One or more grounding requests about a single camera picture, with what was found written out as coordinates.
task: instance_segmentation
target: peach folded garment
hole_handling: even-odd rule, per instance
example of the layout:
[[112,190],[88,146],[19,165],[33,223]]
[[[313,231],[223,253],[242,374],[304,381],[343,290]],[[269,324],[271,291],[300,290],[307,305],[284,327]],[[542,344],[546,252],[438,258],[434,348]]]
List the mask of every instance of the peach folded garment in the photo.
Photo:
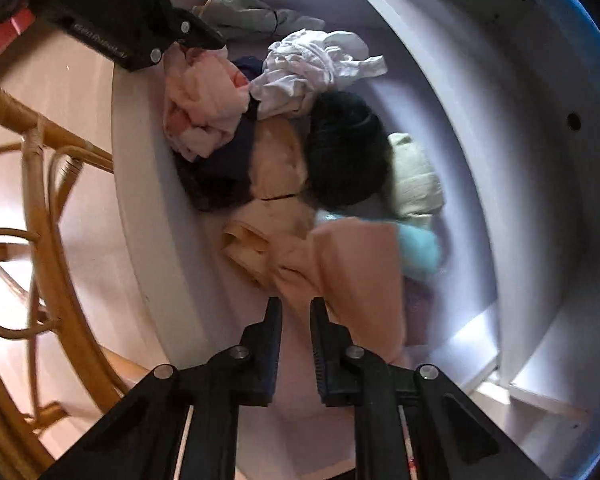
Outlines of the peach folded garment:
[[249,107],[249,81],[221,50],[176,43],[164,53],[164,133],[171,148],[193,162],[233,139]]
[[406,337],[400,250],[393,224],[344,218],[320,225],[306,240],[270,241],[273,282],[309,330],[309,305],[323,296],[334,322],[387,363],[402,364]]
[[262,286],[271,284],[269,242],[287,234],[303,239],[313,208],[296,196],[306,181],[302,149],[291,123],[271,117],[256,123],[249,169],[254,200],[236,209],[223,231],[224,253]]

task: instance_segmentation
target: crumpled white garment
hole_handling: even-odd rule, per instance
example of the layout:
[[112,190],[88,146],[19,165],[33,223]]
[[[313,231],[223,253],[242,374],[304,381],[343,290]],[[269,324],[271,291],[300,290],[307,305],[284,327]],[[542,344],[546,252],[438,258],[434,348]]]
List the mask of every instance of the crumpled white garment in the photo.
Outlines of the crumpled white garment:
[[319,93],[386,72],[384,57],[369,57],[357,34],[302,29],[269,46],[263,73],[251,81],[249,91],[260,101],[258,119],[296,117],[311,110]]

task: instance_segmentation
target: floor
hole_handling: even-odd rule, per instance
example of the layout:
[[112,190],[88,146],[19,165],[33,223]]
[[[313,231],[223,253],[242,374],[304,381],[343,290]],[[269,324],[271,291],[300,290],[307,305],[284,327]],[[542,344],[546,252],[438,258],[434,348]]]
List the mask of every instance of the floor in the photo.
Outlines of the floor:
[[[92,50],[37,22],[0,56],[0,85],[25,104],[110,151],[113,65]],[[0,127],[0,144],[18,137]],[[24,228],[20,155],[0,156],[0,227]],[[99,343],[145,368],[166,358],[142,303],[126,250],[110,174],[87,168],[61,223],[72,278]],[[30,264],[4,267],[25,288]],[[21,328],[23,306],[0,281],[0,323]],[[0,339],[0,373],[22,412],[30,412],[23,342]],[[75,378],[55,336],[40,340],[42,403],[58,400],[72,415],[43,435],[59,456],[98,418],[98,410]]]

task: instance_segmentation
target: teal cloth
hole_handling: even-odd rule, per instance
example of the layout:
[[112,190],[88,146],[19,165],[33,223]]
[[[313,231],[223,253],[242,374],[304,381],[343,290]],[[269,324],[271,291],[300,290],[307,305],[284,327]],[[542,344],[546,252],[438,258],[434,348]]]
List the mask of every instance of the teal cloth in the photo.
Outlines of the teal cloth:
[[[343,215],[318,212],[316,223],[338,220]],[[442,254],[437,236],[430,229],[414,226],[407,222],[392,220],[369,220],[369,222],[388,222],[398,228],[398,243],[402,257],[402,274],[420,282],[434,274],[440,266]]]

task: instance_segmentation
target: gray cloth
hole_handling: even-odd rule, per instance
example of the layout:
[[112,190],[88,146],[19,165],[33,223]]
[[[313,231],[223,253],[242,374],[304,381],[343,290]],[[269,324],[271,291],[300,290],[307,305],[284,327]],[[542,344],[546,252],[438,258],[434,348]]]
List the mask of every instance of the gray cloth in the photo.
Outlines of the gray cloth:
[[207,0],[193,13],[218,30],[225,40],[279,40],[303,28],[324,29],[324,20],[296,10],[272,9],[260,0]]

